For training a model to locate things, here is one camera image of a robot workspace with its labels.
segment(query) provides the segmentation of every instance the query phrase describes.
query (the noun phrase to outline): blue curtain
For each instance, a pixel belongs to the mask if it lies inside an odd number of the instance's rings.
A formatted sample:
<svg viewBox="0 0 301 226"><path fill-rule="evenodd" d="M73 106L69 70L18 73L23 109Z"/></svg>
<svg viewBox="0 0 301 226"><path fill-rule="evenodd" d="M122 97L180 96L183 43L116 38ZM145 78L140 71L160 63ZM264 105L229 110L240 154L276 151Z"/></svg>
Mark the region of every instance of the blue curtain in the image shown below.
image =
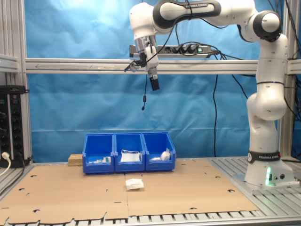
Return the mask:
<svg viewBox="0 0 301 226"><path fill-rule="evenodd" d="M139 0L25 0L28 57L129 59L134 44L129 11ZM157 0L145 1L155 5ZM258 11L271 9L256 0ZM201 20L178 25L180 42L198 41L223 53L257 59L258 43L241 40L236 26L219 30ZM158 35L162 45L166 35ZM168 44L176 44L175 33ZM248 96L255 78L236 78ZM168 131L178 158L212 157L214 75L160 75L160 90L145 75L29 74L33 159L67 161L81 153L87 133ZM246 98L231 75L216 90L217 156L246 156L249 127Z"/></svg>

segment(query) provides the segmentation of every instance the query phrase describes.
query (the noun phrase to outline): blue plastic bin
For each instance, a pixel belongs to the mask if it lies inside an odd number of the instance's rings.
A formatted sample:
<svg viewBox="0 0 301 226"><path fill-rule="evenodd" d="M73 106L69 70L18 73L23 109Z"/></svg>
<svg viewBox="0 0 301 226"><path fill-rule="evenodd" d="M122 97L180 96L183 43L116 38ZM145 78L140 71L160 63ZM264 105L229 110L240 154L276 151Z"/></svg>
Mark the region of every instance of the blue plastic bin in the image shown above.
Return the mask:
<svg viewBox="0 0 301 226"><path fill-rule="evenodd" d="M89 163L111 157L111 162ZM113 173L114 172L114 134L87 134L83 148L83 172Z"/></svg>
<svg viewBox="0 0 301 226"><path fill-rule="evenodd" d="M146 171L172 171L175 169L175 148L168 132L142 133L146 153ZM169 149L168 161L150 161Z"/></svg>
<svg viewBox="0 0 301 226"><path fill-rule="evenodd" d="M115 172L145 171L145 149L141 133L115 133ZM121 150L139 151L140 161L120 162Z"/></svg>

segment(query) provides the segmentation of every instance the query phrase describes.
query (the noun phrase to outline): aluminum frame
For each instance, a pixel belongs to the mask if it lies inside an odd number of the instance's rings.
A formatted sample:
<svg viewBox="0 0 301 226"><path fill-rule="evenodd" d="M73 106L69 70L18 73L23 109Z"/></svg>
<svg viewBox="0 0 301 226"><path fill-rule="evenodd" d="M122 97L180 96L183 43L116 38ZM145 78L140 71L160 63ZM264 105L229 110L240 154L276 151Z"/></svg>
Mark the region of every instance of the aluminum frame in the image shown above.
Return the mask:
<svg viewBox="0 0 301 226"><path fill-rule="evenodd" d="M288 0L296 28L299 28L300 1ZM284 34L289 39L289 57L296 50L295 37L284 7ZM27 73L59 74L132 74L123 72L130 60L116 59L39 59L27 58L25 35L24 0L0 0L0 84L24 85L28 89ZM285 85L294 87L294 75L301 72L300 60L289 61ZM160 74L255 74L256 60L200 61L164 60L160 61ZM138 70L135 74L145 74ZM285 97L293 106L294 89L285 89ZM32 155L29 95L21 97L22 123L25 158ZM293 117L287 111L279 122L279 150L283 156L291 156Z"/></svg>
<svg viewBox="0 0 301 226"><path fill-rule="evenodd" d="M0 0L0 85L28 89L25 73L26 36L23 0ZM29 94L21 95L24 158L32 155Z"/></svg>
<svg viewBox="0 0 301 226"><path fill-rule="evenodd" d="M297 34L299 34L299 18L300 18L300 1L289 0L292 16L294 18ZM284 6L283 16L283 34L288 38L288 58L293 58L296 50L298 49L297 40L292 29L292 24L288 16L286 4ZM285 77L285 98L291 109L294 109L294 96L296 84L296 72L294 69L295 62L299 60L291 60L288 65L287 75ZM283 157L292 156L292 142L293 142L293 125L294 115L290 110L287 110L285 115L278 122L278 147Z"/></svg>

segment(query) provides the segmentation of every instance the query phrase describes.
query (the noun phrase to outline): white package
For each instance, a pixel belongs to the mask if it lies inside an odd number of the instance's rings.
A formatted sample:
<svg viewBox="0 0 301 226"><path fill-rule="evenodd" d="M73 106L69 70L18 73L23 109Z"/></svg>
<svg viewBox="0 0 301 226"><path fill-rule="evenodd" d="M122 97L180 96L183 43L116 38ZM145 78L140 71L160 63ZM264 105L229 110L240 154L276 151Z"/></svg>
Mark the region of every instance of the white package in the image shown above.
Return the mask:
<svg viewBox="0 0 301 226"><path fill-rule="evenodd" d="M121 150L120 162L140 161L140 153L138 151Z"/></svg>
<svg viewBox="0 0 301 226"><path fill-rule="evenodd" d="M126 180L127 191L133 189L144 188L144 184L141 179Z"/></svg>

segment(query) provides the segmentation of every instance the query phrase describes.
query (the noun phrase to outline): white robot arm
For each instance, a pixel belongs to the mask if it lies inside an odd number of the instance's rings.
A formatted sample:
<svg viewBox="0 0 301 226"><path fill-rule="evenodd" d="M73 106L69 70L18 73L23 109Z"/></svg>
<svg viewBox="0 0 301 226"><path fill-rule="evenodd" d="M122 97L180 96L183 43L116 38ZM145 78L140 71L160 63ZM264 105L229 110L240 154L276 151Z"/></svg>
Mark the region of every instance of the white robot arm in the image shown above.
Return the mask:
<svg viewBox="0 0 301 226"><path fill-rule="evenodd" d="M287 38L281 34L277 13L257 12L253 0L161 0L155 7L140 3L130 10L136 50L140 54L140 60L130 65L131 70L145 67L152 89L159 89L155 35L169 33L176 23L194 18L206 19L215 26L236 24L243 40L259 42L257 93L247 101L250 149L245 180L256 186L295 183L292 169L280 160L277 150L275 120L286 111L284 75L287 68Z"/></svg>

